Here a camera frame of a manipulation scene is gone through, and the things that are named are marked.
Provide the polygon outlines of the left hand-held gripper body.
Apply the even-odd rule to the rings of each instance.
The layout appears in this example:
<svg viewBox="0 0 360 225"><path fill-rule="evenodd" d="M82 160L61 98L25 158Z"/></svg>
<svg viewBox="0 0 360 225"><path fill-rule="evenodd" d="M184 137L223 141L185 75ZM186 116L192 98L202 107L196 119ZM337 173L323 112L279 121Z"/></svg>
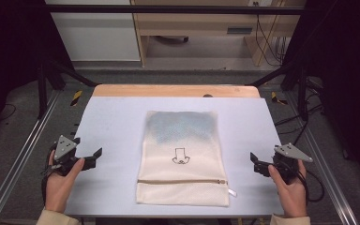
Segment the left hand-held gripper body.
<svg viewBox="0 0 360 225"><path fill-rule="evenodd" d="M61 176L68 176L74 173L73 167L79 160L75 157L75 153L80 141L80 138L71 140L63 135L59 137L58 141L52 146L54 153L52 162L48 166L48 175L58 173Z"/></svg>

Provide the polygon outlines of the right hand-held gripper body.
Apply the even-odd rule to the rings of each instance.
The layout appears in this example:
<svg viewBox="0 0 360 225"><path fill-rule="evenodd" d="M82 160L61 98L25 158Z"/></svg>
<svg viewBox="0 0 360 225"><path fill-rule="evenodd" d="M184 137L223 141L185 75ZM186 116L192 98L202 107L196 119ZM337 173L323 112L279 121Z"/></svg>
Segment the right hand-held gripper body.
<svg viewBox="0 0 360 225"><path fill-rule="evenodd" d="M312 157L305 154L292 143L274 147L273 164L282 179L289 184L299 172L298 160L312 162Z"/></svg>

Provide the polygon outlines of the cream mesh laundry bag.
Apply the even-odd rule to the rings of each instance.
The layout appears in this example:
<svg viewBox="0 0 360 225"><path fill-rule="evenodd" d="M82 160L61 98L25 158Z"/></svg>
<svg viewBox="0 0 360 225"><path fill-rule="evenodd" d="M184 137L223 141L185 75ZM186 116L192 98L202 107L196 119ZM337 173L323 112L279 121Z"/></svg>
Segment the cream mesh laundry bag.
<svg viewBox="0 0 360 225"><path fill-rule="evenodd" d="M146 115L138 203L227 207L231 194L214 112Z"/></svg>

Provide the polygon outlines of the person's right hand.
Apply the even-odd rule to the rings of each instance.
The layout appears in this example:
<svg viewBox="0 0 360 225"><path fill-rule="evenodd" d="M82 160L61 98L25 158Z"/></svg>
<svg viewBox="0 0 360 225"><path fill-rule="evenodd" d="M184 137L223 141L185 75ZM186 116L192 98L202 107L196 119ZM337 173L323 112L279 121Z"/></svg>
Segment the person's right hand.
<svg viewBox="0 0 360 225"><path fill-rule="evenodd" d="M270 165L269 174L277 187L277 194L283 208L285 218L301 218L308 215L306 189L303 183L294 179L290 184L286 184L278 170Z"/></svg>

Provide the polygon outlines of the person's left hand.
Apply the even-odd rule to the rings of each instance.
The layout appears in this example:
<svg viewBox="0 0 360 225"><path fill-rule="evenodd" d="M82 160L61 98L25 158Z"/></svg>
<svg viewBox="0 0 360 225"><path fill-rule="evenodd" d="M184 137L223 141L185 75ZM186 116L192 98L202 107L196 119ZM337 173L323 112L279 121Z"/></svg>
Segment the person's left hand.
<svg viewBox="0 0 360 225"><path fill-rule="evenodd" d="M84 159L79 159L66 176L53 172L47 180L45 209L57 213L64 213L68 197L74 186L78 174L81 172Z"/></svg>

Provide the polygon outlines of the white foam mat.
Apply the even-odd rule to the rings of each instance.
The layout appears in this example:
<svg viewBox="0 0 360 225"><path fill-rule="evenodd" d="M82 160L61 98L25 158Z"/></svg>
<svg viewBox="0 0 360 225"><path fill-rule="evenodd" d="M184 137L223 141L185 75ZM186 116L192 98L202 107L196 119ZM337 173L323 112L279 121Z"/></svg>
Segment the white foam mat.
<svg viewBox="0 0 360 225"><path fill-rule="evenodd" d="M215 112L222 159L234 194L227 207L149 205L136 202L145 116L159 112ZM281 210L272 180L253 170L255 154L271 160L279 143L264 99L259 97L92 97L76 133L77 156L102 155L81 172L67 213L92 218L247 218Z"/></svg>

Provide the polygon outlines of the black metal stand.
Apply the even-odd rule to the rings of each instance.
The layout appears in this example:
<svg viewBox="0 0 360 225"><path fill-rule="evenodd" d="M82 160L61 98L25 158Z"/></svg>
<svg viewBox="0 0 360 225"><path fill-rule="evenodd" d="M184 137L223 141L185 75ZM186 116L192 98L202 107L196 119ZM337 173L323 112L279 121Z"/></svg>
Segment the black metal stand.
<svg viewBox="0 0 360 225"><path fill-rule="evenodd" d="M41 119L42 116L48 111L48 100L47 100L47 86L46 81L49 81L54 90L62 90L66 83L61 77L61 74L67 74L71 78L89 86L96 87L97 82L93 82L78 72L73 68L66 67L57 61L48 60L45 63L41 63L37 68L37 88L38 88L38 103L39 103L39 113L38 119Z"/></svg>
<svg viewBox="0 0 360 225"><path fill-rule="evenodd" d="M270 72L268 75L260 78L259 80L248 83L247 86L259 87L268 81L273 80L279 75L284 75L280 87L283 91L289 91L298 84L298 94L297 94L297 112L301 116L303 121L308 120L308 109L307 109L307 100L306 100L306 91L308 83L308 75L305 68L298 63L288 63L279 67L278 69Z"/></svg>

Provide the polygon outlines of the wooden table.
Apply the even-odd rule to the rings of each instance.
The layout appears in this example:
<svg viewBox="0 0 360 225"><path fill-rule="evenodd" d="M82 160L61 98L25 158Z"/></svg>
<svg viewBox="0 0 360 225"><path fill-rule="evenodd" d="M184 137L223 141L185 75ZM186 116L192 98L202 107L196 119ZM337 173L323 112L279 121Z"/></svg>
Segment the wooden table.
<svg viewBox="0 0 360 225"><path fill-rule="evenodd" d="M254 86L197 84L100 84L93 97L207 97L259 98Z"/></svg>

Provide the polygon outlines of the black curtain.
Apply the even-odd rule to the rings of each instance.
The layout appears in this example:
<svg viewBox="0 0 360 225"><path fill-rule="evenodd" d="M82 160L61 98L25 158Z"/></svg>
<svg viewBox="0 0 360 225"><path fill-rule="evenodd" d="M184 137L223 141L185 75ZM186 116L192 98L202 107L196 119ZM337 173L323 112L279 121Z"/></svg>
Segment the black curtain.
<svg viewBox="0 0 360 225"><path fill-rule="evenodd" d="M322 79L323 101L342 143L360 164L360 0L307 0L286 58L292 59L314 26L307 74Z"/></svg>
<svg viewBox="0 0 360 225"><path fill-rule="evenodd" d="M15 27L10 15L13 9L27 5L46 5L46 0L0 0L0 113L8 93L37 78L38 60L32 52L27 35ZM61 65L74 69L53 17L43 9L22 12L29 31L39 40L49 56Z"/></svg>

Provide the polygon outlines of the white cabinet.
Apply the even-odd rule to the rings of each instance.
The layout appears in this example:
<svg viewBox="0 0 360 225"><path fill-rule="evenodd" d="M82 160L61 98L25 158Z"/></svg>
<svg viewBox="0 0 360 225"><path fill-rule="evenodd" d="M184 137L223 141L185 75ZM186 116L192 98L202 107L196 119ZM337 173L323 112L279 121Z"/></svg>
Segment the white cabinet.
<svg viewBox="0 0 360 225"><path fill-rule="evenodd" d="M74 62L140 60L131 13L62 12L52 18Z"/></svg>

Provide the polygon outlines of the light wooden desk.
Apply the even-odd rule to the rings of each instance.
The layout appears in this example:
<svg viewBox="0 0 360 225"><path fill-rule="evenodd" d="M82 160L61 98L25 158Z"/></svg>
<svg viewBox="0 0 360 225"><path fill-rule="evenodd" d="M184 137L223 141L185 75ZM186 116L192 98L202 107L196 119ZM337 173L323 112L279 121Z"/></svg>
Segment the light wooden desk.
<svg viewBox="0 0 360 225"><path fill-rule="evenodd" d="M307 0L130 0L133 6L217 6L302 8ZM297 15L169 14L136 13L142 38L239 36L245 39L255 66L267 55L273 38L289 38L298 23Z"/></svg>

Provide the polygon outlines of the black horizontal bar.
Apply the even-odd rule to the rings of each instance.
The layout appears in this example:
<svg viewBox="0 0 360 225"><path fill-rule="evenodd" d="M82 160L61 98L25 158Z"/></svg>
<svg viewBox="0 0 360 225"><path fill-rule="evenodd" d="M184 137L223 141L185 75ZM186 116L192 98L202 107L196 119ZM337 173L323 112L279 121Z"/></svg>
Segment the black horizontal bar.
<svg viewBox="0 0 360 225"><path fill-rule="evenodd" d="M63 13L174 13L174 14L259 14L302 15L302 7L215 7L215 6L126 6L46 5L50 12Z"/></svg>

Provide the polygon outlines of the silver metal rail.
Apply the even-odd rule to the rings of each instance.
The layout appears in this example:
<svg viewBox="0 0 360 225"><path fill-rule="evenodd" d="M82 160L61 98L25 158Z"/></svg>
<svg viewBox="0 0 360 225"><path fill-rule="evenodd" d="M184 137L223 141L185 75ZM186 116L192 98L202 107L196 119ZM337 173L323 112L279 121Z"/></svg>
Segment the silver metal rail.
<svg viewBox="0 0 360 225"><path fill-rule="evenodd" d="M12 164L10 170L7 173L7 176L5 177L5 180L0 186L0 213L2 212L8 200L8 197L14 189L21 173L23 172L23 168L27 160L33 153L33 150L38 143L38 139L43 129L46 127L46 124L51 117L51 114L56 106L57 100L59 99L60 95L60 91L52 91L45 113L42 114L36 121L32 131L30 132L24 145L22 146L20 153L16 157L14 163Z"/></svg>
<svg viewBox="0 0 360 225"><path fill-rule="evenodd" d="M325 161L321 149L308 127L305 127L303 131L303 143L307 146L307 149L314 160L322 183L326 189L326 194L330 197L342 224L358 225L353 210L346 200L335 175Z"/></svg>

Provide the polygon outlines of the yellow-handled tool left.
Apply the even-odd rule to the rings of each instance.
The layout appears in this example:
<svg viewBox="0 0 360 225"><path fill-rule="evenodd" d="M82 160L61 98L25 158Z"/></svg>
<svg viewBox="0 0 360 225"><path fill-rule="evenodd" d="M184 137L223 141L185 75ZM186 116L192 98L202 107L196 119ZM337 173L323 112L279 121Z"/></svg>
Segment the yellow-handled tool left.
<svg viewBox="0 0 360 225"><path fill-rule="evenodd" d="M73 96L73 99L70 102L70 106L76 106L77 105L82 93L83 93L82 90L78 90L78 91L75 92L75 94Z"/></svg>

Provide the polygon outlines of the yellow-handled tool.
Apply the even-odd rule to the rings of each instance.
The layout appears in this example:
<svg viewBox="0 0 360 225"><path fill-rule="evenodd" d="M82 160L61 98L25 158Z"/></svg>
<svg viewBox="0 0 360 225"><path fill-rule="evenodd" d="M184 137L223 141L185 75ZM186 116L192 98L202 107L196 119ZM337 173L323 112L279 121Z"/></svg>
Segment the yellow-handled tool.
<svg viewBox="0 0 360 225"><path fill-rule="evenodd" d="M76 106L77 105L82 93L83 93L82 90L78 90L78 91L75 92L75 94L73 96L73 99L70 102L70 106Z"/></svg>
<svg viewBox="0 0 360 225"><path fill-rule="evenodd" d="M281 104L281 105L288 105L288 101L286 99L279 99L276 92L271 92L271 99L272 102Z"/></svg>

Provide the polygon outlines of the yellow-handled tool right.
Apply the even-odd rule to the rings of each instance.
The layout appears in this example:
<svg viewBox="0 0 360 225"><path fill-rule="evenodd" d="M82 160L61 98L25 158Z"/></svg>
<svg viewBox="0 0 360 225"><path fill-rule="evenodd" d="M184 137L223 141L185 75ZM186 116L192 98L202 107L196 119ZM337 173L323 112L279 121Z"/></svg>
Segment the yellow-handled tool right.
<svg viewBox="0 0 360 225"><path fill-rule="evenodd" d="M288 105L288 101L286 99L279 99L276 92L271 92L271 99L272 102L281 104L281 105Z"/></svg>

